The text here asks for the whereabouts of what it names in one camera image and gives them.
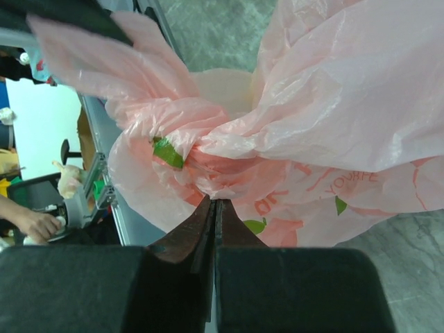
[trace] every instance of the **yellow object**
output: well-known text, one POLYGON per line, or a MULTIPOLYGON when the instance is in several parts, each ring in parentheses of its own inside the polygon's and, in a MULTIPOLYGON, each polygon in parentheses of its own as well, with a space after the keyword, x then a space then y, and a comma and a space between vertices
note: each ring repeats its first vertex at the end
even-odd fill
POLYGON ((0 173, 7 173, 18 168, 19 156, 17 153, 0 149, 0 173))
POLYGON ((11 185, 11 183, 5 178, 0 180, 0 194, 6 198, 8 197, 8 191, 6 189, 9 187, 9 185, 11 185))

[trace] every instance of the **brown cardboard box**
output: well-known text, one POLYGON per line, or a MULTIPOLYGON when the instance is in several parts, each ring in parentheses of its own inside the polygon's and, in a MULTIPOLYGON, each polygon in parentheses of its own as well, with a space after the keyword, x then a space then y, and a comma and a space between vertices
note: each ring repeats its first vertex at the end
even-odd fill
POLYGON ((83 108, 80 109, 80 116, 77 121, 78 139, 80 140, 80 152, 82 153, 83 166, 89 170, 94 158, 96 148, 89 128, 88 118, 83 108))

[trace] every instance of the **person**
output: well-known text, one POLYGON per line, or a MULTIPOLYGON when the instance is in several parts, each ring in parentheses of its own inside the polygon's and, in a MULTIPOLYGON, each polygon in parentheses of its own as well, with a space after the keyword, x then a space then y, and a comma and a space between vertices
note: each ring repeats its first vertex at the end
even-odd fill
POLYGON ((38 244, 45 244, 62 227, 50 214, 34 212, 0 196, 0 217, 10 221, 38 244))

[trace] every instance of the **concrete floor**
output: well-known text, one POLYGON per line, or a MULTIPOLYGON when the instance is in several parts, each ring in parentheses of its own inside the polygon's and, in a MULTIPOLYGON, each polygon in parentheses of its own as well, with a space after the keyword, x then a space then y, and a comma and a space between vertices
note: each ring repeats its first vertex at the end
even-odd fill
MULTIPOLYGON (((192 71, 255 68, 274 0, 160 0, 192 71)), ((341 246, 379 269, 399 332, 444 331, 444 213, 404 214, 341 246)))

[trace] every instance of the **green leaf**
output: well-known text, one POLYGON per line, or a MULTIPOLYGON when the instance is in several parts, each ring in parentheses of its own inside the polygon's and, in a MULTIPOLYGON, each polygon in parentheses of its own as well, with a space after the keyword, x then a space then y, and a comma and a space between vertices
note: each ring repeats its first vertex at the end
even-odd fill
POLYGON ((248 229, 251 230, 253 234, 260 234, 265 229, 265 223, 261 221, 256 220, 247 220, 244 221, 244 224, 247 226, 248 229))
POLYGON ((344 213, 344 210, 347 208, 347 204, 342 201, 338 196, 334 198, 336 203, 336 211, 338 212, 338 216, 344 213))
POLYGON ((166 137, 162 139, 157 137, 154 138, 153 155, 178 169, 182 169, 185 163, 183 157, 176 152, 173 145, 169 143, 166 137))

